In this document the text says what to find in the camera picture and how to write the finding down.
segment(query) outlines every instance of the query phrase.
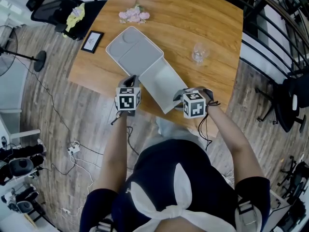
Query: power strip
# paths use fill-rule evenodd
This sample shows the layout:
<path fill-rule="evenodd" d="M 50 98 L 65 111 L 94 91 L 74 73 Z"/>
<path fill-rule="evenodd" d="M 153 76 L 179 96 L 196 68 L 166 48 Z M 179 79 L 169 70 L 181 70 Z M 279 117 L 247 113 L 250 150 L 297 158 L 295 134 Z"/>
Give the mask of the power strip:
<path fill-rule="evenodd" d="M 77 153 L 81 149 L 79 148 L 79 145 L 73 145 L 72 147 L 68 148 L 68 154 L 71 156 L 72 154 Z"/>

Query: white bow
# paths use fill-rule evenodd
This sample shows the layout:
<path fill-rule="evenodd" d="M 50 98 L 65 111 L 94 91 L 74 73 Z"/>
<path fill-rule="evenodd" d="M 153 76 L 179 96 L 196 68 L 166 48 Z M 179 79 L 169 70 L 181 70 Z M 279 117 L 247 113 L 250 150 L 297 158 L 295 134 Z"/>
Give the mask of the white bow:
<path fill-rule="evenodd" d="M 159 212 L 144 190 L 137 183 L 132 182 L 131 195 L 136 209 L 151 218 L 150 221 L 138 227 L 134 232 L 154 232 L 161 220 L 176 217 L 183 217 L 207 232 L 236 232 L 231 224 L 219 217 L 205 212 L 187 210 L 192 202 L 191 183 L 180 163 L 177 164 L 175 169 L 174 193 L 177 205 L 169 205 Z"/>

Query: wooden floor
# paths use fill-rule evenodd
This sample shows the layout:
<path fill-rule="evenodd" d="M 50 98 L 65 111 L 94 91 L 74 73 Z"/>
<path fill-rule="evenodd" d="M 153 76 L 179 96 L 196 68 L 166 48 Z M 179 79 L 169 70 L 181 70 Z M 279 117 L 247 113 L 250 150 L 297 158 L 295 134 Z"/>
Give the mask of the wooden floor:
<path fill-rule="evenodd" d="M 81 43 L 64 39 L 59 33 L 54 32 L 53 26 L 35 29 L 22 27 L 17 30 L 17 36 L 19 53 L 35 55 L 40 50 L 47 52 L 45 67 L 37 76 L 43 85 L 49 88 L 56 109 L 71 131 L 69 139 L 68 130 L 53 110 L 51 97 L 30 73 L 27 76 L 22 101 L 21 130 L 40 128 L 42 131 L 40 138 L 47 147 L 44 167 L 50 169 L 50 164 L 53 163 L 60 171 L 66 173 L 73 165 L 66 150 L 70 141 L 78 140 L 82 145 L 99 153 L 104 152 L 111 131 L 110 122 L 115 115 L 113 99 L 105 98 L 67 80 Z M 299 126 L 296 124 L 289 133 L 285 133 L 280 125 L 273 126 L 274 115 L 264 123 L 257 122 L 256 118 L 265 113 L 270 104 L 255 93 L 255 87 L 271 93 L 267 79 L 240 62 L 227 114 L 249 139 L 264 173 L 272 183 L 272 189 L 280 193 L 277 182 L 283 175 L 279 170 L 284 166 L 288 167 L 289 156 L 294 155 L 298 159 L 305 152 L 304 160 L 309 161 L 309 123 L 300 134 Z M 301 116 L 305 111 L 308 114 L 308 109 L 303 110 Z M 155 118 L 144 112 L 138 112 L 136 117 L 129 118 L 129 124 L 134 128 L 131 144 L 141 151 L 147 137 L 157 129 Z M 33 145 L 35 140 L 35 137 L 29 137 L 23 144 Z M 210 145 L 208 154 L 213 165 L 221 173 L 228 174 L 232 170 L 231 156 L 220 135 Z M 102 156 L 83 147 L 77 153 L 77 157 L 98 166 L 102 161 Z M 135 161 L 136 155 L 128 147 L 129 168 L 133 167 Z M 97 179 L 99 168 L 81 161 L 78 161 L 78 164 L 86 168 L 94 180 Z M 77 167 L 68 175 L 61 175 L 55 170 L 52 172 L 42 170 L 40 174 L 38 180 L 33 180 L 32 183 L 40 192 L 39 201 L 46 202 L 43 207 L 48 218 L 62 231 L 78 231 L 80 214 L 76 217 L 64 214 L 65 219 L 61 216 L 60 209 L 69 209 L 76 215 L 88 194 L 87 187 L 91 184 L 89 174 Z"/>

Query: white tray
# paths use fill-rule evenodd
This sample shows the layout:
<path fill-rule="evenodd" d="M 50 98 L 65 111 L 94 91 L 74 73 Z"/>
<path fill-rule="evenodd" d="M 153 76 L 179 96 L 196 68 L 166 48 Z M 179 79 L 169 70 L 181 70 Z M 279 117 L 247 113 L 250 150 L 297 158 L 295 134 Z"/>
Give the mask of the white tray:
<path fill-rule="evenodd" d="M 173 101 L 187 85 L 163 58 L 163 51 L 135 27 L 128 27 L 107 47 L 106 52 L 128 74 L 140 82 L 166 114 L 180 101 Z"/>

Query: wooden table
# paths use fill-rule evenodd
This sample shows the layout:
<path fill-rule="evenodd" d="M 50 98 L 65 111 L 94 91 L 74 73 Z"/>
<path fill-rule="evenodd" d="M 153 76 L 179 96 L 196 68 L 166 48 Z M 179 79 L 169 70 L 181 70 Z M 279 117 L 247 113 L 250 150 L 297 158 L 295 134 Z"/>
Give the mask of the wooden table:
<path fill-rule="evenodd" d="M 69 80 L 109 97 L 125 72 L 105 52 L 106 46 L 123 30 L 135 26 L 163 52 L 188 87 L 205 86 L 213 90 L 215 99 L 225 111 L 232 95 L 242 36 L 243 11 L 224 0 L 138 0 L 150 19 L 145 24 L 119 22 L 118 14 L 133 7 L 135 0 L 108 0 L 90 30 L 104 32 L 95 54 L 79 51 Z M 197 66 L 191 54 L 197 42 L 210 48 L 210 56 Z M 197 129 L 201 119 L 185 119 L 173 110 L 163 114 L 143 88 L 140 109 Z M 208 135 L 218 129 L 208 120 Z"/>

